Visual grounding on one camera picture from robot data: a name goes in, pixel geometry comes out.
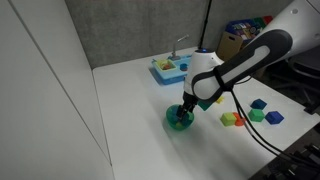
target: white cabinet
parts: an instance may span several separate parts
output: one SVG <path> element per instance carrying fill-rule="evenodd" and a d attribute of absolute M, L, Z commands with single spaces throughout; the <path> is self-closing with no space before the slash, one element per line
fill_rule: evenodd
<path fill-rule="evenodd" d="M 64 0 L 11 0 L 94 138 L 109 156 L 92 71 Z"/>
<path fill-rule="evenodd" d="M 0 1 L 0 179 L 112 180 L 112 168 L 8 1 Z"/>

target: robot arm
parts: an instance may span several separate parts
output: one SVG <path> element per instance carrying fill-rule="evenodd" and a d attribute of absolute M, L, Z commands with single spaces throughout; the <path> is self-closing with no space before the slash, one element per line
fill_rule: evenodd
<path fill-rule="evenodd" d="M 212 104 L 224 91 L 256 70 L 320 44 L 320 1 L 295 0 L 250 44 L 222 64 L 205 49 L 192 54 L 184 83 L 182 118 L 198 101 Z"/>

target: gray wall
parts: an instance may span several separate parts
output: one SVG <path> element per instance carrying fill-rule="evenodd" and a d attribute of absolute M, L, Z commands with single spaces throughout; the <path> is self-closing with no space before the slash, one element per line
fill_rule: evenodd
<path fill-rule="evenodd" d="M 66 0 L 91 68 L 197 46 L 209 0 Z M 292 0 L 213 0 L 204 47 L 230 20 L 277 15 Z"/>

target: blue tray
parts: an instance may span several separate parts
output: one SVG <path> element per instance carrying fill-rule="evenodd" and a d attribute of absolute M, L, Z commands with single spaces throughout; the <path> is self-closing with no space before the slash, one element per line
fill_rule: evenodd
<path fill-rule="evenodd" d="M 152 65 L 164 85 L 180 82 L 187 75 L 191 55 L 180 56 L 179 60 L 153 60 Z"/>

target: table surface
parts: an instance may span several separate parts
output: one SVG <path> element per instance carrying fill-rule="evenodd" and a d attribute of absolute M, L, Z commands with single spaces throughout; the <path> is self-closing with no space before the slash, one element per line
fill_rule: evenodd
<path fill-rule="evenodd" d="M 115 179 L 248 179 L 270 162 L 274 155 L 257 144 L 244 126 L 222 125 L 222 113 L 236 111 L 230 93 L 224 93 L 225 100 L 205 112 L 196 107 L 195 122 L 189 129 L 178 132 L 167 125 L 167 108 L 183 103 L 183 82 L 159 84 L 151 61 L 169 55 L 93 71 Z M 265 114 L 276 110 L 284 116 L 279 125 L 266 120 L 254 123 L 266 140 L 282 150 L 320 121 L 318 115 L 305 113 L 303 106 L 255 79 L 235 86 L 234 91 L 245 111 L 261 98 L 268 103 Z"/>

